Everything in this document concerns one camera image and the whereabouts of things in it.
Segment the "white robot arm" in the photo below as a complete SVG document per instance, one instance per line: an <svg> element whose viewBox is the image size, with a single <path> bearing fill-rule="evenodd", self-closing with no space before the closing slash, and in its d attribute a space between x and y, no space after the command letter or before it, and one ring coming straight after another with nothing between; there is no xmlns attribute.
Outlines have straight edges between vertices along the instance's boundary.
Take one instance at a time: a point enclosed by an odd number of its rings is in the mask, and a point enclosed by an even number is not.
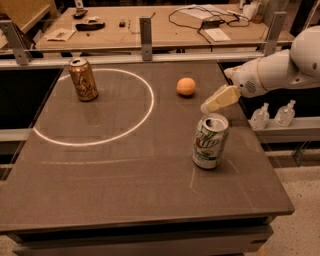
<svg viewBox="0 0 320 256"><path fill-rule="evenodd" d="M291 48L227 68L231 85L219 87L200 107L209 114L237 103L241 96L253 98L277 89L317 88L320 81L320 26L303 30Z"/></svg>

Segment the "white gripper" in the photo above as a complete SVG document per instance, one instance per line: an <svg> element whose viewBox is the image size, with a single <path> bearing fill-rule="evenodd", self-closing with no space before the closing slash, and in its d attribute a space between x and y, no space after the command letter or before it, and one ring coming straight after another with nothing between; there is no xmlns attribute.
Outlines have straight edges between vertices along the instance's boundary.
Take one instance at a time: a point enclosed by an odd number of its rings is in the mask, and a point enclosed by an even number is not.
<svg viewBox="0 0 320 256"><path fill-rule="evenodd" d="M241 95L253 98L266 94L267 90L259 80L258 63L259 60L255 59L239 66L226 68L224 74L232 81L233 85L221 86L201 105L201 112L208 114L230 106L237 103Z"/></svg>

